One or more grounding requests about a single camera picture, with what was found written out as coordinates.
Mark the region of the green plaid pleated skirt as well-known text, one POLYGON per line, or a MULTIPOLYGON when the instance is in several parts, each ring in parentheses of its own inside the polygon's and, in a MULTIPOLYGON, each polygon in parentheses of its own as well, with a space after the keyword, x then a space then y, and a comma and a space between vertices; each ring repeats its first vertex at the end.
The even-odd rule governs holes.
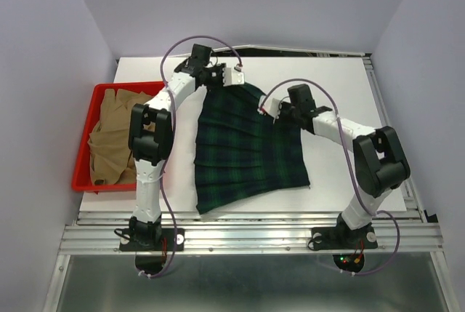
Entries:
POLYGON ((196 209, 214 209, 261 193, 310 185, 300 128, 258 113, 261 89, 210 89, 195 138, 196 209))

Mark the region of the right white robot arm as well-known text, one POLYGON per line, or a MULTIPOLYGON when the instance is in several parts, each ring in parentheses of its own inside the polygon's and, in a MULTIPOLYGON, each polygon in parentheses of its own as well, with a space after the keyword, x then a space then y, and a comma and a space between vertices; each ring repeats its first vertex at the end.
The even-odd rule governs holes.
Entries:
POLYGON ((335 104, 317 105, 306 84, 289 87, 288 94, 290 103, 281 108, 280 117, 339 144, 355 188, 355 195, 337 217, 335 226, 312 229, 310 248, 350 249, 358 244, 375 248, 372 219, 385 198, 411 176, 395 129, 367 127, 342 118, 335 104))

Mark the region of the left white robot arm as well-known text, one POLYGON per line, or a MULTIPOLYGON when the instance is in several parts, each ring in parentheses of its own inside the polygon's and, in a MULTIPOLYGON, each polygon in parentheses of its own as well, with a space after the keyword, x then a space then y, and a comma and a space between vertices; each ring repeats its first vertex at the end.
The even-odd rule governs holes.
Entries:
POLYGON ((163 89, 144 104, 132 108, 129 150, 136 167, 136 205, 129 220, 128 240, 145 249, 161 243, 159 201, 163 166, 173 144, 177 108, 197 88, 222 87, 226 65, 210 65, 212 48, 194 44, 190 56, 174 70, 163 89))

